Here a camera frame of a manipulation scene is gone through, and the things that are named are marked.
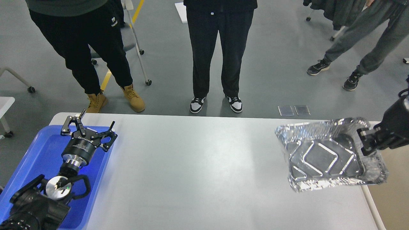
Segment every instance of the gray floor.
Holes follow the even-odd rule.
[[[142,114],[192,115],[189,32],[174,6],[180,1],[145,1],[136,21],[139,43],[145,50],[142,58],[153,81],[151,86],[145,85],[136,52],[128,52],[135,88],[146,103]],[[133,2],[135,6],[139,4],[138,0]],[[332,22],[323,17],[322,11],[315,12],[312,20],[306,22],[311,10],[300,0],[258,0],[258,4],[241,69],[243,112],[233,113],[223,97],[218,41],[211,64],[210,92],[197,116],[282,118],[277,106],[308,105],[310,117],[288,118],[362,116],[381,120],[383,112],[397,99],[397,93],[406,87],[409,65],[402,58],[409,56],[408,38],[378,70],[361,79],[356,91],[342,89],[346,77],[374,47],[385,24],[343,54],[330,70],[311,77],[306,74],[307,68],[321,59],[332,44],[329,41],[334,34]],[[5,115],[15,136],[0,140],[0,185],[4,186],[37,132],[56,113],[80,112],[88,106],[88,100],[65,68],[64,60],[31,21],[24,1],[0,1],[0,21],[0,66],[11,67],[37,90],[29,94],[9,73],[0,78],[0,96],[16,99]],[[105,63],[99,60],[96,69],[102,81],[107,72]],[[109,103],[103,113],[134,113],[113,78],[104,93]]]

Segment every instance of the sneaker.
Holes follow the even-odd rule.
[[[319,61],[319,63],[317,63],[317,64],[315,64],[315,65],[312,65],[312,66],[310,66],[310,67],[308,68],[307,73],[308,73],[309,75],[315,76],[315,75],[319,74],[319,72],[325,71],[325,70],[327,70],[327,69],[330,68],[331,62],[330,62],[330,63],[327,63],[327,62],[324,61],[324,60],[318,60],[318,61]]]
[[[88,100],[90,101],[90,105],[87,108],[87,113],[99,113],[104,105],[108,103],[108,98],[102,94],[102,91],[95,95],[87,94]]]
[[[142,98],[138,95],[138,93],[133,89],[133,84],[129,86],[125,86],[124,88],[120,87],[124,92],[124,96],[128,99],[131,108],[140,113],[145,110],[145,103]]]
[[[230,108],[233,112],[241,113],[241,111],[243,111],[243,105],[238,95],[234,97],[229,97],[226,95],[226,97],[229,99]]]
[[[351,76],[344,82],[342,86],[346,91],[354,91],[358,86],[359,78],[362,77],[362,74],[357,72],[352,72]]]
[[[202,110],[203,103],[205,102],[206,97],[194,97],[190,102],[190,112],[191,113],[198,113]]]

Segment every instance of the aluminum foil tray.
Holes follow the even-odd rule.
[[[364,118],[355,117],[277,127],[292,189],[303,192],[385,182],[389,172],[380,152],[370,156],[361,152],[356,130],[369,126]]]

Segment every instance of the boot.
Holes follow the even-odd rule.
[[[106,98],[102,91],[98,94],[87,94],[90,100],[90,105],[88,106],[87,113],[99,113],[101,108],[108,103],[108,98]]]
[[[133,84],[130,86],[125,86],[122,89],[122,91],[124,92],[125,98],[128,99],[131,108],[135,112],[140,113],[145,110],[145,103],[142,100],[142,98],[138,95],[138,93],[135,92],[135,90],[133,89]]]

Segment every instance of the gray sweatpants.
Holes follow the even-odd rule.
[[[388,27],[379,38],[375,48],[365,55],[356,69],[360,74],[368,74],[376,70],[386,56],[409,34],[408,5],[403,6],[391,0],[375,0],[325,52],[324,60],[333,62],[388,19]]]

